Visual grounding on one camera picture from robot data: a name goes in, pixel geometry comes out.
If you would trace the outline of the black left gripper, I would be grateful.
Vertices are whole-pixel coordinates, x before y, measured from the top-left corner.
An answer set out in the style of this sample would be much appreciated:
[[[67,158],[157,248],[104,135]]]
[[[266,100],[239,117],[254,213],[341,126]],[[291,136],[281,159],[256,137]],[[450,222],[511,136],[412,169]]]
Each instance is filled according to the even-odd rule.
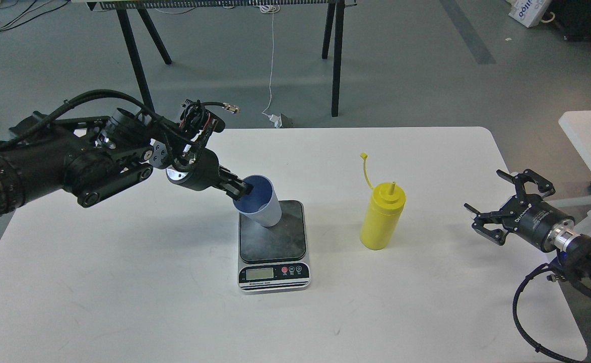
[[[203,150],[199,155],[189,153],[187,165],[179,169],[166,168],[166,177],[174,185],[193,191],[217,188],[224,191],[229,198],[238,201],[250,195],[254,186],[240,179],[228,169],[220,169],[219,159],[215,152]]]

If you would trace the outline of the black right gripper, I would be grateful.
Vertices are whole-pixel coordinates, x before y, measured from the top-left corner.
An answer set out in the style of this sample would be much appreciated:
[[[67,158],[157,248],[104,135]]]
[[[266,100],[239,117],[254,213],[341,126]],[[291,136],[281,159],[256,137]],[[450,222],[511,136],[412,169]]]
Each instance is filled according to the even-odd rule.
[[[514,185],[515,196],[507,200],[507,211],[480,212],[470,204],[464,204],[464,207],[473,213],[471,227],[480,236],[498,246],[505,244],[509,231],[544,253],[556,250],[553,244],[555,240],[553,228],[562,226],[572,229],[575,221],[572,216],[542,200],[556,193],[553,183],[530,168],[515,175],[498,169],[496,174]],[[538,196],[528,196],[525,188],[527,183],[537,186]],[[507,221],[507,229],[503,226],[505,221]],[[498,225],[501,228],[488,229],[486,227],[488,224]]]

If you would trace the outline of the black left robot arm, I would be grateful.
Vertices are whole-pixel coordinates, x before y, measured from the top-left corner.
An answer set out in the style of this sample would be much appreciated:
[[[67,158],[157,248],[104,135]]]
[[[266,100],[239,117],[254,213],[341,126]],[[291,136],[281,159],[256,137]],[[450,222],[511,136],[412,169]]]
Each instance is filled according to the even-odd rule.
[[[177,122],[116,90],[90,90],[49,114],[34,112],[0,141],[0,217],[62,189],[92,207],[169,171],[173,184],[216,188],[238,201],[253,186],[222,167],[207,148],[224,120],[211,102],[185,102]]]

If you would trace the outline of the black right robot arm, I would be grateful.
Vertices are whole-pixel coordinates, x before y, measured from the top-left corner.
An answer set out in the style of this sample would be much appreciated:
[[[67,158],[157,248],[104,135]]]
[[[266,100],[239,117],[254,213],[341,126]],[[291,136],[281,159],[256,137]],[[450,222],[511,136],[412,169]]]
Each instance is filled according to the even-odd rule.
[[[575,220],[569,214],[546,202],[555,193],[553,184],[530,168],[509,174],[497,170],[496,174],[514,186],[515,193],[497,211],[481,212],[470,204],[464,207],[472,214],[471,227],[480,236],[498,246],[505,244],[508,234],[516,234],[531,246],[556,257],[540,264],[519,284],[512,298],[512,319],[521,337],[537,353],[554,360],[572,362],[538,343],[523,328],[518,317],[519,297],[528,283],[540,274],[550,282],[566,282],[576,291],[591,299],[591,236],[577,232]]]

